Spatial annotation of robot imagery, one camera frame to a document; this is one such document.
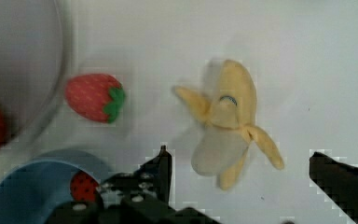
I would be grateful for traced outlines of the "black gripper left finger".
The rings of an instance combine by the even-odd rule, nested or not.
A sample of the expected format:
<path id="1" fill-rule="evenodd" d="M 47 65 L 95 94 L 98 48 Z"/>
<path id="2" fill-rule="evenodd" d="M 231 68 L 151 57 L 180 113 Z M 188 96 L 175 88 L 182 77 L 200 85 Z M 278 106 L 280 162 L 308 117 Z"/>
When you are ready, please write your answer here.
<path id="1" fill-rule="evenodd" d="M 156 157 L 132 173 L 118 173 L 94 190 L 95 200 L 58 205 L 45 224 L 220 224 L 202 212 L 169 206 L 172 155 Z"/>

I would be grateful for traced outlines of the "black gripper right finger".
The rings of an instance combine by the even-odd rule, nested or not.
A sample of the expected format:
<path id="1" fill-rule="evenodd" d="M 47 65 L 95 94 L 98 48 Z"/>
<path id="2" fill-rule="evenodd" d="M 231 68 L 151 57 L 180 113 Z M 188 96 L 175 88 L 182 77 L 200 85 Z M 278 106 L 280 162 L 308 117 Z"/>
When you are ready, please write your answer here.
<path id="1" fill-rule="evenodd" d="M 358 167 L 335 161 L 321 152 L 309 159 L 310 179 L 358 224 Z"/>

